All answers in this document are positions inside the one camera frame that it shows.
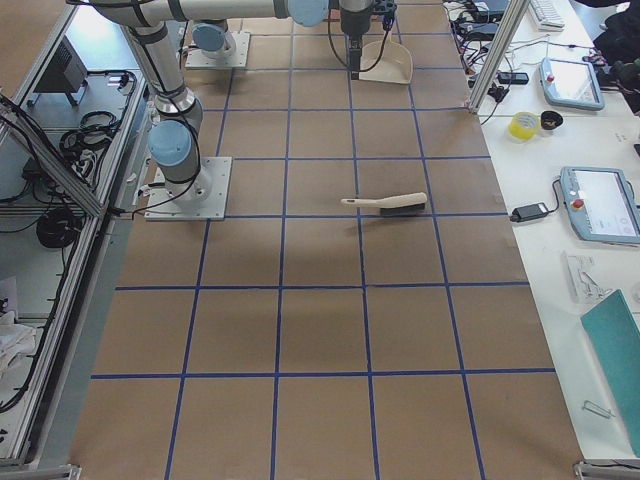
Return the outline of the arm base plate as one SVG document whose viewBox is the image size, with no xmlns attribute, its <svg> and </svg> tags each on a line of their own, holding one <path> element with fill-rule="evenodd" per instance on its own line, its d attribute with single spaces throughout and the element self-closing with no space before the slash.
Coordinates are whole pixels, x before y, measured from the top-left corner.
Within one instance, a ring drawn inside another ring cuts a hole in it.
<svg viewBox="0 0 640 480">
<path fill-rule="evenodd" d="M 245 68 L 248 60 L 250 33 L 227 31 L 214 34 L 212 40 L 196 35 L 185 66 L 188 70 L 222 70 Z"/>
<path fill-rule="evenodd" d="M 167 183 L 159 167 L 154 181 L 163 186 L 150 193 L 151 207 L 144 211 L 148 221 L 200 221 L 225 219 L 232 170 L 231 157 L 202 157 L 195 183 Z"/>
</svg>

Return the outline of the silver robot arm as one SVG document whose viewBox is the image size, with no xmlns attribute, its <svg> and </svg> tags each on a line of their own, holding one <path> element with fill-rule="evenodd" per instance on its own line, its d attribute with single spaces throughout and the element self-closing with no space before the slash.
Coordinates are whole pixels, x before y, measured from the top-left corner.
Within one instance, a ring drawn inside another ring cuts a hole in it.
<svg viewBox="0 0 640 480">
<path fill-rule="evenodd" d="M 202 106 L 187 86 L 177 49 L 166 23 L 214 26 L 230 18 L 291 18 L 311 27 L 330 12 L 329 1 L 78 1 L 119 25 L 155 95 L 160 122 L 151 129 L 148 148 L 164 175 L 170 202 L 182 203 L 209 193 L 198 132 Z"/>
<path fill-rule="evenodd" d="M 327 35 L 332 53 L 350 73 L 352 80 L 364 80 L 365 74 L 380 63 L 388 34 L 395 21 L 396 9 L 394 1 L 276 1 L 277 18 L 290 17 L 304 27 L 315 26 L 322 21 L 328 22 Z M 347 37 L 348 51 L 345 60 L 337 53 L 331 33 L 331 13 L 334 10 L 339 12 L 341 31 Z M 370 30 L 373 17 L 382 18 L 384 37 L 373 63 L 362 69 L 363 37 Z M 196 48 L 210 58 L 221 58 L 235 49 L 235 39 L 224 19 L 196 21 L 192 36 Z"/>
</svg>

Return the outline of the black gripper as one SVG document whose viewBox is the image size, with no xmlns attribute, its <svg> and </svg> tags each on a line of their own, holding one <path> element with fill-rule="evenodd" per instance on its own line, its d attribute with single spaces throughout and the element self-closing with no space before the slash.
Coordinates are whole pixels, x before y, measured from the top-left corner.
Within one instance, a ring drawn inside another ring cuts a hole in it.
<svg viewBox="0 0 640 480">
<path fill-rule="evenodd" d="M 348 38 L 347 66 L 352 80 L 358 80 L 361 70 L 363 39 L 371 28 L 372 17 L 382 17 L 390 25 L 397 10 L 394 1 L 340 0 L 340 26 Z"/>
</svg>

